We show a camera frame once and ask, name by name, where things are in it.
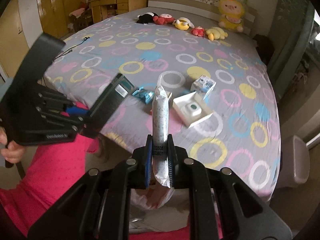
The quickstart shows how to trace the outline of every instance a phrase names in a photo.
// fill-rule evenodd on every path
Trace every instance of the black and white plush toy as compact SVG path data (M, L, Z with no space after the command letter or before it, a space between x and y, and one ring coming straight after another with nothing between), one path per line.
M156 13L145 13L144 15L138 15L139 20L137 23L148 24L153 23L153 17L158 16Z

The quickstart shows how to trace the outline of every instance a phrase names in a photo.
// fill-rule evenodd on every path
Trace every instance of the metal screw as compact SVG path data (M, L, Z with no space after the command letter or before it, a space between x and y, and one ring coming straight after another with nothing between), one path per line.
M231 173L232 173L232 170L231 169L229 169L229 168L222 168L222 173L224 174L224 175L231 175Z
M127 159L127 164L128 164L128 165L135 165L136 162L137 162L137 161L136 161L135 159L133 159L133 158Z
M183 160L183 162L186 165L192 165L194 163L193 159L191 159L191 158L186 158L186 159Z
M99 173L99 170L96 169L96 168L93 168L93 169L89 170L89 175L90 176L96 176L96 175L98 175L98 173Z

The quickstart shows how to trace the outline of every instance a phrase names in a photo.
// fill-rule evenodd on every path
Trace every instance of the curtain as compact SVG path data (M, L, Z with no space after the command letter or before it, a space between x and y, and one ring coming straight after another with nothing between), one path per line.
M315 10L309 0L278 0L269 32L275 52L267 72L277 100L284 95L306 50Z

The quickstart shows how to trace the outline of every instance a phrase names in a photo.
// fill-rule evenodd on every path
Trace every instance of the headboard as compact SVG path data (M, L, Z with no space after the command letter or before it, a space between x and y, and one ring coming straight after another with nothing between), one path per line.
M219 21L219 0L149 0L148 6L167 8L200 15ZM249 6L245 7L244 33L250 34L257 11Z

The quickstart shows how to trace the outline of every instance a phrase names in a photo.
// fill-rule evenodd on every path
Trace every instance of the red plush toy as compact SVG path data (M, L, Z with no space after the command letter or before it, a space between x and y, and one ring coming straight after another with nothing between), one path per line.
M193 28L191 30L191 33L195 36L199 36L199 37L203 37L204 36L204 33L205 33L205 30L204 28L200 27L200 26L197 26L196 28Z
M164 24L171 24L174 21L174 18L170 14L160 14L160 16L154 16L153 21L155 24L164 25Z

